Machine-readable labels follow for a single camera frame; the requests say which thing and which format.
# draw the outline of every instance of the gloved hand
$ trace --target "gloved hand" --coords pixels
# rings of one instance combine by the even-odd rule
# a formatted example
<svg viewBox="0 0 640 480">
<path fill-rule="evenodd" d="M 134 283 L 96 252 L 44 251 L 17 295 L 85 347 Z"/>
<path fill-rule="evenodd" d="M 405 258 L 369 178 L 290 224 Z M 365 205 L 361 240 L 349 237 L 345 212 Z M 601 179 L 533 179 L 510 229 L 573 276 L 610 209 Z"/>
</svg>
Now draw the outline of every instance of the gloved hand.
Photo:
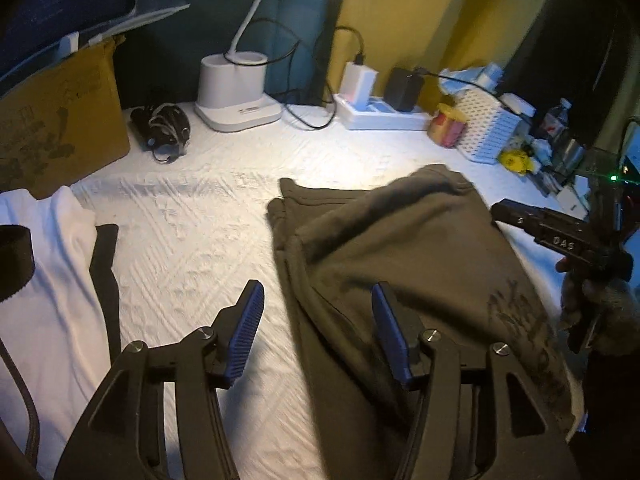
<svg viewBox="0 0 640 480">
<path fill-rule="evenodd" d="M 562 282 L 562 316 L 559 329 L 567 330 L 580 321 L 584 297 L 604 309 L 601 329 L 596 334 L 592 348 L 604 355 L 628 355 L 640 349 L 640 303 L 629 284 L 620 279 L 609 283 L 575 279 L 571 264 L 563 258 L 556 264 L 558 272 L 565 272 Z"/>
</svg>

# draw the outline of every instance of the plastic basket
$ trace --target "plastic basket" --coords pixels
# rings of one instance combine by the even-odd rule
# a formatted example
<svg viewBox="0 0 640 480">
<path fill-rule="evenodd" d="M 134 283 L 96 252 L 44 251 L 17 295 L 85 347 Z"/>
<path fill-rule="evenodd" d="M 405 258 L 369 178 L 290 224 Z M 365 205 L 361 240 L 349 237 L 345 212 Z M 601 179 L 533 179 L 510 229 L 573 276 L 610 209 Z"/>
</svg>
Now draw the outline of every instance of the plastic basket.
<svg viewBox="0 0 640 480">
<path fill-rule="evenodd" d="M 466 130 L 456 146 L 460 153 L 474 162 L 495 164 L 520 118 L 477 88 L 467 90 L 456 108 L 468 117 Z"/>
</svg>

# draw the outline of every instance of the brown pants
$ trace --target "brown pants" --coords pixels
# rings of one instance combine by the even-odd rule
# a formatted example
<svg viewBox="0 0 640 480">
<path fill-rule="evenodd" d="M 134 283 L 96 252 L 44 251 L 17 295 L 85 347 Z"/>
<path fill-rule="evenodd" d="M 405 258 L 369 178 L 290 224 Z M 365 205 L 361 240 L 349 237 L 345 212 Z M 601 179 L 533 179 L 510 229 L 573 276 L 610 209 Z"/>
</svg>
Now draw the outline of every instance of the brown pants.
<svg viewBox="0 0 640 480">
<path fill-rule="evenodd" d="M 280 181 L 268 205 L 280 283 L 327 472 L 393 478 L 415 397 L 376 340 L 371 287 L 389 282 L 425 327 L 479 350 L 511 346 L 561 428 L 573 421 L 546 311 L 471 183 L 427 166 L 369 192 Z"/>
</svg>

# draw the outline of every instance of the teal curtain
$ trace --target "teal curtain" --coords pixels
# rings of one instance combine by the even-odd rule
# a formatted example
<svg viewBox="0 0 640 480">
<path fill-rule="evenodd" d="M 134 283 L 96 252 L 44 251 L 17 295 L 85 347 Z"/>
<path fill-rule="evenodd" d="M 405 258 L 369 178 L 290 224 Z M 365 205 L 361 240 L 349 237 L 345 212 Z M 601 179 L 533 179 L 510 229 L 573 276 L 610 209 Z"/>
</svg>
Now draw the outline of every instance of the teal curtain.
<svg viewBox="0 0 640 480">
<path fill-rule="evenodd" d="M 187 10 L 132 30 L 114 55 L 114 68 L 123 108 L 149 102 L 160 92 L 174 102 L 193 101 L 198 90 L 200 59 L 226 52 L 253 0 L 186 0 Z M 342 0 L 263 0 L 256 17 L 266 16 L 292 28 L 313 46 L 323 30 L 335 27 Z M 256 50 L 271 59 L 286 53 L 295 43 L 290 34 L 269 23 L 250 27 L 242 37 L 242 50 Z M 318 58 L 328 58 L 327 42 L 319 42 Z M 295 55 L 291 87 L 300 89 L 303 102 L 317 102 L 326 63 L 315 72 L 307 49 Z M 288 60 L 268 67 L 265 90 L 280 94 L 286 89 Z"/>
</svg>

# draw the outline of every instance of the black headphones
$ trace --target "black headphones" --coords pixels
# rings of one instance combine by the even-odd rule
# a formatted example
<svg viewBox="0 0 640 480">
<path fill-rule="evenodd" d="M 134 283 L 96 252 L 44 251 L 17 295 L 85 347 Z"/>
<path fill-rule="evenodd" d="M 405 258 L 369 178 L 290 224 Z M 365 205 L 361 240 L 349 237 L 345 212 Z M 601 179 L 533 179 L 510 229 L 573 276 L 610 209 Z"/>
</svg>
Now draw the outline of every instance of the black headphones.
<svg viewBox="0 0 640 480">
<path fill-rule="evenodd" d="M 131 121 L 158 162 L 170 164 L 184 155 L 191 125 L 178 105 L 163 103 L 136 108 L 131 112 Z"/>
</svg>

